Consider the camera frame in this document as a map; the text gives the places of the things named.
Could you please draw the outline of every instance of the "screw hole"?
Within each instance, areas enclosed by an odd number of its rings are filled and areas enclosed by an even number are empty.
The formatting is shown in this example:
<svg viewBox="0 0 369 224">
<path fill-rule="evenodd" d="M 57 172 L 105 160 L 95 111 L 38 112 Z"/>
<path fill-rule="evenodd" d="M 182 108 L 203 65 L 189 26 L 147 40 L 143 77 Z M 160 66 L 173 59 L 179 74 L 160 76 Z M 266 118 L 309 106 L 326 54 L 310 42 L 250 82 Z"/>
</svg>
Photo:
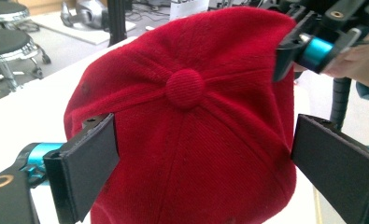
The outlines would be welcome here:
<svg viewBox="0 0 369 224">
<path fill-rule="evenodd" d="M 344 18 L 344 14 L 340 11 L 332 11 L 330 15 L 336 17 L 336 18 Z"/>
</svg>

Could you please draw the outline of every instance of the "black cable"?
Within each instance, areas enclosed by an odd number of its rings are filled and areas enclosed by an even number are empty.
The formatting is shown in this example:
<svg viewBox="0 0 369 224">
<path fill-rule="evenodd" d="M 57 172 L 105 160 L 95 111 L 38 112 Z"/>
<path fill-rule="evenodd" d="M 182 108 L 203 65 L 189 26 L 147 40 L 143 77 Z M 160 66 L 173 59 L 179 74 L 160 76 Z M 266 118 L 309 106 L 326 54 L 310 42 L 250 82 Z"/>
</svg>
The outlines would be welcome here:
<svg viewBox="0 0 369 224">
<path fill-rule="evenodd" d="M 152 21 L 163 21 L 163 20 L 169 21 L 168 18 L 155 19 L 155 18 L 152 18 L 151 16 L 165 17 L 165 16 L 169 16 L 169 14 L 133 6 L 132 12 L 126 13 L 125 18 L 127 21 L 141 21 L 143 20 L 143 17 L 147 17 Z"/>
</svg>

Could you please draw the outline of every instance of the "human hand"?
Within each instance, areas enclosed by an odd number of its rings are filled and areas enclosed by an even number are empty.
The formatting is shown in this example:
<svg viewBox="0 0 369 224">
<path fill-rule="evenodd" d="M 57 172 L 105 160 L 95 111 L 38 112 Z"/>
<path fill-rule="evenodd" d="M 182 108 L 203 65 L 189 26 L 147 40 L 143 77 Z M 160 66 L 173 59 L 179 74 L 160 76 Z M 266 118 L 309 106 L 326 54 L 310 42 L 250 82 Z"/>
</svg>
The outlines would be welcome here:
<svg viewBox="0 0 369 224">
<path fill-rule="evenodd" d="M 330 77 L 349 77 L 369 87 L 369 45 L 339 54 L 322 73 Z"/>
</svg>

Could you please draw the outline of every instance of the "blue cylinder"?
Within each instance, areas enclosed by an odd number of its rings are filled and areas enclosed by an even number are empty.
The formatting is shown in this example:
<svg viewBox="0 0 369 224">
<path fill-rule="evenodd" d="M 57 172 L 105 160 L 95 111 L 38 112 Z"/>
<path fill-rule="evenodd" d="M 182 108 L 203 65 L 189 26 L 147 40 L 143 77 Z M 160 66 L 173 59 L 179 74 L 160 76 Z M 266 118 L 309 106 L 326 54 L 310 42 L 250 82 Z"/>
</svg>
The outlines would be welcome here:
<svg viewBox="0 0 369 224">
<path fill-rule="evenodd" d="M 333 48 L 333 44 L 313 37 L 308 43 L 299 64 L 315 71 Z"/>
<path fill-rule="evenodd" d="M 46 172 L 43 157 L 52 150 L 59 149 L 63 143 L 40 143 L 30 152 L 27 164 L 36 165 L 39 171 Z"/>
</svg>

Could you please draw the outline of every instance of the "cap seam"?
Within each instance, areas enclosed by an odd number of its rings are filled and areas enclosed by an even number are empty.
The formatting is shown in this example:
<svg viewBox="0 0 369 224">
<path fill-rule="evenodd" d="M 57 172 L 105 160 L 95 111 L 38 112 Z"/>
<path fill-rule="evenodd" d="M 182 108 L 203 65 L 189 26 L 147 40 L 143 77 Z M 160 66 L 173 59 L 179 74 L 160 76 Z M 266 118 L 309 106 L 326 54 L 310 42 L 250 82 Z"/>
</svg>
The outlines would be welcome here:
<svg viewBox="0 0 369 224">
<path fill-rule="evenodd" d="M 208 110 L 206 107 L 203 107 L 200 105 L 201 108 L 203 108 L 206 112 L 210 113 L 210 115 L 213 116 L 213 118 L 219 120 L 222 124 L 224 124 L 224 126 L 226 128 L 228 128 L 229 130 L 231 130 L 231 132 L 238 138 L 240 139 L 241 142 L 243 142 L 248 148 L 250 148 L 250 146 L 248 145 L 248 143 L 246 141 L 244 141 L 243 137 L 238 134 L 233 128 L 231 128 L 229 125 L 226 124 L 226 122 L 224 122 L 222 119 L 219 118 L 219 116 L 216 116 L 212 111 Z M 257 138 L 253 138 L 256 140 L 256 143 L 258 146 L 260 146 L 261 144 L 257 141 Z M 267 167 L 268 172 L 274 177 L 274 179 L 276 180 L 276 182 L 278 183 L 278 186 L 282 192 L 282 194 L 284 195 L 284 197 L 286 198 L 286 200 L 288 200 L 290 197 L 288 197 L 288 195 L 286 194 L 286 191 L 282 188 L 282 184 L 281 181 L 276 177 L 275 173 L 273 172 L 273 170 L 271 169 L 270 166 L 268 166 L 267 162 L 265 160 L 263 160 L 257 153 L 255 153 L 254 151 L 250 151 L 251 154 L 253 154 L 254 156 L 256 156 L 264 165 L 265 167 Z"/>
</svg>

